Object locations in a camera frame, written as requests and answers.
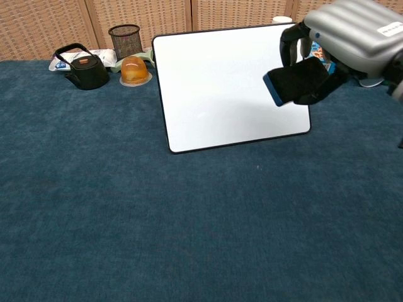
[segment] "kettle handle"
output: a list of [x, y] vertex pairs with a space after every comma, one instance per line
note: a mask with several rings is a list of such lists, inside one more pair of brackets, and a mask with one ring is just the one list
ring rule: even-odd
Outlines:
[[69, 45], [66, 45], [66, 46], [64, 46], [64, 47], [61, 47], [61, 48], [57, 49], [57, 50], [55, 51], [55, 56], [56, 56], [60, 61], [63, 61], [63, 62], [65, 62], [66, 64], [69, 64], [69, 65], [70, 65], [70, 68], [73, 68], [73, 66], [72, 66], [70, 63], [68, 63], [68, 61], [66, 61], [66, 60], [62, 57], [62, 53], [66, 52], [66, 51], [68, 51], [68, 50], [75, 49], [75, 48], [80, 48], [81, 50], [84, 50], [85, 52], [87, 52], [87, 53], [89, 53], [90, 55], [92, 55], [93, 57], [95, 57], [91, 52], [89, 52], [88, 49], [86, 49], [86, 48], [84, 47], [83, 44], [80, 44], [80, 43], [69, 44]]

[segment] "kettle lid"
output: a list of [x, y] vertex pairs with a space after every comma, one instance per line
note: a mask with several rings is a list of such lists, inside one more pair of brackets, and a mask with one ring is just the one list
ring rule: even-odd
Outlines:
[[92, 55], [87, 55], [85, 57], [79, 57], [71, 62], [71, 65], [73, 66], [74, 69], [90, 69], [96, 64], [98, 64], [99, 60], [97, 57], [94, 57]]

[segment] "black kettle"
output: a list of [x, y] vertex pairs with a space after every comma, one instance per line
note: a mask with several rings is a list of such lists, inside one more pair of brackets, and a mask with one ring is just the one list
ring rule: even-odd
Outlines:
[[[74, 59], [71, 63], [68, 63], [61, 56], [62, 53], [72, 50], [75, 48], [80, 48], [84, 50], [89, 55], [85, 57], [79, 57]], [[56, 57], [70, 65], [70, 72], [65, 75], [65, 77], [70, 80], [77, 88], [82, 90], [90, 90], [101, 87], [109, 81], [109, 75], [103, 65], [101, 59], [88, 51], [80, 43], [73, 43], [65, 47], [59, 48], [55, 51]]]

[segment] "white cup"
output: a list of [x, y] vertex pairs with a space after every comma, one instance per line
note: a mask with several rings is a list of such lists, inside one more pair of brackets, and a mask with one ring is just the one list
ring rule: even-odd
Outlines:
[[273, 23], [290, 23], [292, 19], [286, 16], [276, 16], [273, 18]]

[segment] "black rubber pad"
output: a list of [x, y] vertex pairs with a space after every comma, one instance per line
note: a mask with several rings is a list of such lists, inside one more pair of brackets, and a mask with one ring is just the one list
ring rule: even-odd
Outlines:
[[317, 57], [311, 57], [293, 66], [277, 68], [264, 76], [264, 82], [277, 106], [314, 92], [329, 76]]

